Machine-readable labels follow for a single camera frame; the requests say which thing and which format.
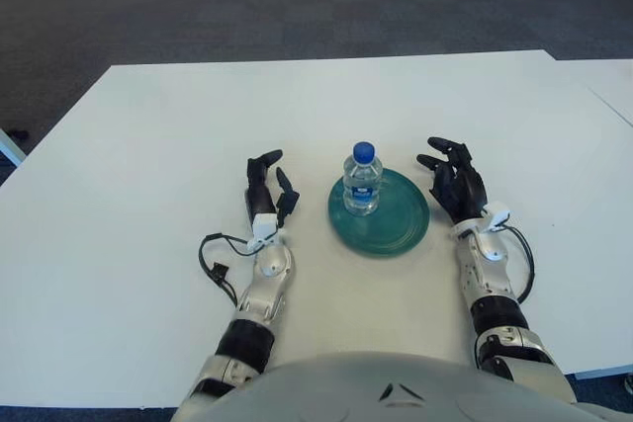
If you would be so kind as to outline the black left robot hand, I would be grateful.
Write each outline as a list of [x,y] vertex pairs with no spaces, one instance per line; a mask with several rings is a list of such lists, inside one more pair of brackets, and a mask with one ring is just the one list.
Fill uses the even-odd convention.
[[274,214],[277,227],[283,228],[286,217],[294,211],[297,205],[300,193],[294,189],[287,175],[280,167],[276,168],[275,175],[282,193],[276,203],[273,203],[267,186],[269,168],[282,157],[283,151],[275,149],[247,160],[246,178],[248,186],[244,196],[251,223],[254,223],[255,218],[259,214]]

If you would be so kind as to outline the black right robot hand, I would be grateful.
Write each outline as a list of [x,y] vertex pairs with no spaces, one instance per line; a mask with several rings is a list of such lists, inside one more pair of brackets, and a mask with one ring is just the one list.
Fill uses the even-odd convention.
[[480,218],[488,198],[467,145],[437,136],[430,137],[427,143],[446,157],[441,160],[425,154],[416,156],[417,162],[434,175],[431,195],[454,224]]

